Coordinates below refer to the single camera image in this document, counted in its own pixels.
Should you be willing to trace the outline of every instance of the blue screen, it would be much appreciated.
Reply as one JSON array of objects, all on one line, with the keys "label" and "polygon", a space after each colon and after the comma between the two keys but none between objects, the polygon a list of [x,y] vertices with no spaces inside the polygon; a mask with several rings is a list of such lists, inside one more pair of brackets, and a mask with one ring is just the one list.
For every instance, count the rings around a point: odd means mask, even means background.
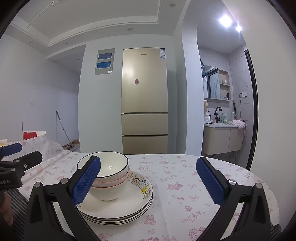
[{"label": "blue screen", "polygon": [[100,62],[97,64],[97,69],[104,69],[104,68],[109,68],[111,67],[111,61],[108,62]]},{"label": "blue screen", "polygon": [[112,58],[112,53],[99,54],[99,59],[108,59],[108,58]]}]

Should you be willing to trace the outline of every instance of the mop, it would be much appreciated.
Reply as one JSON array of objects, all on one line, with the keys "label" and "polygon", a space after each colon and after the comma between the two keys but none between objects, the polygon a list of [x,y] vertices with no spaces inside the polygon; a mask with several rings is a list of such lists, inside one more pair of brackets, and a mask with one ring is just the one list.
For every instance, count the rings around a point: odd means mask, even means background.
[{"label": "mop", "polygon": [[70,147],[72,147],[74,150],[73,151],[75,151],[76,149],[74,148],[74,144],[70,141],[70,139],[69,139],[69,137],[68,137],[68,135],[67,135],[67,133],[66,133],[66,131],[65,131],[65,128],[64,128],[64,126],[63,126],[63,124],[62,124],[62,122],[61,122],[61,118],[59,117],[59,113],[57,112],[57,117],[59,118],[59,121],[60,121],[60,123],[61,123],[61,125],[62,125],[62,128],[63,128],[63,130],[64,130],[64,132],[65,132],[65,134],[66,134],[66,136],[67,136],[67,138],[68,138],[68,140],[69,140],[69,143],[70,143]]}]

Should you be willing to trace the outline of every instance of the refrigerator door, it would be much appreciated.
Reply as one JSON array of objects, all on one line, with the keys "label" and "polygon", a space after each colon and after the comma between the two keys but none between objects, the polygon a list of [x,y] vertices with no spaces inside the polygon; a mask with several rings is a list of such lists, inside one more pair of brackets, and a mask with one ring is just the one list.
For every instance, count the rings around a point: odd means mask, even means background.
[{"label": "refrigerator door", "polygon": [[166,135],[168,114],[123,114],[123,135]]},{"label": "refrigerator door", "polygon": [[121,112],[168,112],[165,59],[159,48],[123,51]]},{"label": "refrigerator door", "polygon": [[122,144],[125,155],[168,152],[168,136],[123,136]]}]

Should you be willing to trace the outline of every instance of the sink cabinet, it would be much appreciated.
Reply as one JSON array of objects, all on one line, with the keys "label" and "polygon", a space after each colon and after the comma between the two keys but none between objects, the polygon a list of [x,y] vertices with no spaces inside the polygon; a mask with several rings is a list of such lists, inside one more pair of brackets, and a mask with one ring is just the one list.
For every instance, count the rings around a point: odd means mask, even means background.
[{"label": "sink cabinet", "polygon": [[244,129],[204,126],[202,152],[207,155],[241,150]]}]

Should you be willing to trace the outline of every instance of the person's hand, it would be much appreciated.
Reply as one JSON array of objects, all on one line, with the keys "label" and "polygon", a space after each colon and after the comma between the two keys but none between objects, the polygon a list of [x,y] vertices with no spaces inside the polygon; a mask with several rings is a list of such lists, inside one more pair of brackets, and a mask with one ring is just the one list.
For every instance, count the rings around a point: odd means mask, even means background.
[{"label": "person's hand", "polygon": [[10,196],[6,192],[4,192],[3,194],[4,194],[4,201],[2,206],[0,207],[0,213],[3,215],[8,226],[11,227],[13,225],[12,208],[10,206],[11,200],[10,200]]}]

